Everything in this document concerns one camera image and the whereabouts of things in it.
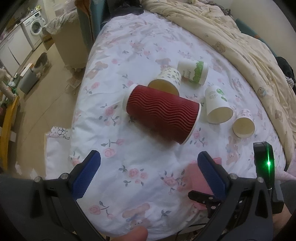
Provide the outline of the right hand thumb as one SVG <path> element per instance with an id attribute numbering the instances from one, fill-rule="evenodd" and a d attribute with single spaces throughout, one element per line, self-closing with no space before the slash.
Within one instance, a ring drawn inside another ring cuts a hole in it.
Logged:
<path id="1" fill-rule="evenodd" d="M 295 240 L 295 212 L 291 214 L 286 205 L 273 215 L 273 240 Z"/>

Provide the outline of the left hand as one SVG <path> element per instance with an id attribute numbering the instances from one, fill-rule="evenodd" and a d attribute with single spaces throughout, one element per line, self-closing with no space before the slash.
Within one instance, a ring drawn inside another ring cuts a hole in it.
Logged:
<path id="1" fill-rule="evenodd" d="M 148 230 L 143 226 L 138 226 L 126 235 L 114 238 L 113 241 L 146 241 L 147 236 Z"/>

